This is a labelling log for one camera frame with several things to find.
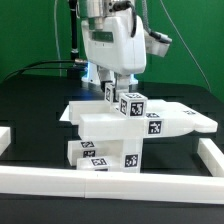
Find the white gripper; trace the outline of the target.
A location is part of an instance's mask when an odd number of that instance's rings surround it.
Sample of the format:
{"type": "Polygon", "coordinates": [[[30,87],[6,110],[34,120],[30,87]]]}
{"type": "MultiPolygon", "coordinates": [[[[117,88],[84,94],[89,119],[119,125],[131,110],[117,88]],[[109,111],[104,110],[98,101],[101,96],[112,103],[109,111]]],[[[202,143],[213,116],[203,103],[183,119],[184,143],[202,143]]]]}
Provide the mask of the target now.
{"type": "Polygon", "coordinates": [[[130,76],[139,74],[146,67],[146,49],[144,29],[140,17],[137,17],[136,33],[133,29],[132,11],[116,12],[106,17],[102,30],[90,30],[89,22],[81,22],[85,53],[89,62],[99,65],[97,73],[101,90],[107,83],[112,83],[115,73],[115,99],[121,93],[129,91],[130,76]]]}

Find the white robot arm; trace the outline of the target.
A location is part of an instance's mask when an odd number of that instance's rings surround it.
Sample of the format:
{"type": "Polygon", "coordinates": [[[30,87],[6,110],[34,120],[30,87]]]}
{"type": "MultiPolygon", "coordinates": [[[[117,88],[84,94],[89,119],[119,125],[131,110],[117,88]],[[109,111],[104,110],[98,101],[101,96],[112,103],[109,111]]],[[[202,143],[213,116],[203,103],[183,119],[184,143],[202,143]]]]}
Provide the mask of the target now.
{"type": "Polygon", "coordinates": [[[135,0],[78,0],[85,53],[102,84],[114,74],[114,97],[129,92],[132,74],[146,68],[146,54],[164,57],[172,39],[151,30],[136,13],[135,0]]]}

